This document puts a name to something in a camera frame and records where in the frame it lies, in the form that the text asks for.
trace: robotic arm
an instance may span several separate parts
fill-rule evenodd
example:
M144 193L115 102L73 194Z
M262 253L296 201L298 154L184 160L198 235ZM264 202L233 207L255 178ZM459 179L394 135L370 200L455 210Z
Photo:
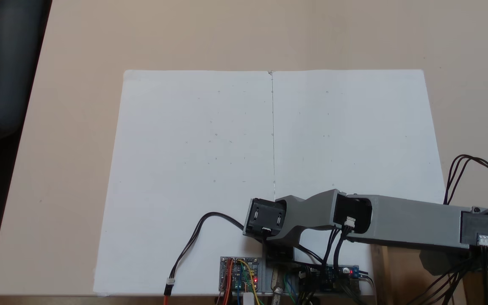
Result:
M488 247L488 209L457 207L380 195L346 195L337 189L308 199L252 199L243 233L297 247L302 231L331 230L349 222L347 240L465 253Z

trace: white connector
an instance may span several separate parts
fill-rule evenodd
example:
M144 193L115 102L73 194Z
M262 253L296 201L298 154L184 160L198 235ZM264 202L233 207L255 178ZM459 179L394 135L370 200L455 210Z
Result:
M345 226L355 228L355 218L348 216L344 222Z

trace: cable bundle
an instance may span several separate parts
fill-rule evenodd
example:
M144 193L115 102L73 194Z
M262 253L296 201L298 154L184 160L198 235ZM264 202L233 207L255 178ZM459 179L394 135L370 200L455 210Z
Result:
M459 178L457 178L457 181L455 181L455 185L453 186L453 191L451 191L451 195L449 195L449 189L451 188L451 184L453 184L453 180L455 180L455 175L457 175L457 171L459 170L459 165L461 164L461 162L463 162L463 160L466 161L464 162L464 165L460 171ZM453 199L453 194L455 193L455 189L457 189L457 185L459 184L460 178L463 176L464 170L466 169L466 165L468 164L468 162L470 162L470 160L473 160L478 164L481 164L482 166L488 168L488 161L482 158L477 158L470 155L459 155L455 159L453 159L453 162L451 162L451 167L449 168L449 175L447 176L446 193L444 195L444 205L448 205L451 203L451 199Z

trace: electronic component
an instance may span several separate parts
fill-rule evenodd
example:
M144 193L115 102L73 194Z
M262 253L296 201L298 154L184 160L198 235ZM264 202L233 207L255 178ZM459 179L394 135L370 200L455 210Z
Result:
M312 279L311 282L315 282L320 276L321 272L319 272L319 270L314 268L308 269L306 276L299 279L299 290L305 290L304 284L308 282L310 278ZM337 272L334 271L334 267L332 265L327 265L323 278L319 280L318 292L344 293L344 290L342 287L340 287L340 284L345 284L355 294L360 295L359 278L360 272L359 266L357 265L340 265Z
M227 263L230 260L233 260L233 267L231 272L231 290L237 291L240 290L242 292L250 291L252 292L252 284L250 283L250 279L253 281L255 289L258 289L258 282L261 278L261 274L259 274L259 266L261 259L258 257L227 257L222 256L219 259L219 290L225 288L225 283L227 282ZM250 276L250 272L246 267L242 267L242 264L238 262L241 259L245 261L250 269L252 269L252 276Z
M488 236L478 235L478 246L488 247Z

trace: yellow wire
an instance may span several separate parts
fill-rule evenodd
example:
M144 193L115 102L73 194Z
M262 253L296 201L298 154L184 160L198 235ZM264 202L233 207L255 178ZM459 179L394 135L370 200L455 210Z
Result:
M257 301L257 305L260 305L261 302L259 301L259 298L257 297L257 293L255 292L255 283L253 282L253 271L252 271L252 268L250 268L250 265L248 265L248 263L246 263L242 259L237 259L236 261L237 262L240 262L240 263L243 263L246 266L246 268L248 268L248 273L250 274L250 282L252 282L253 295L255 297L255 300Z

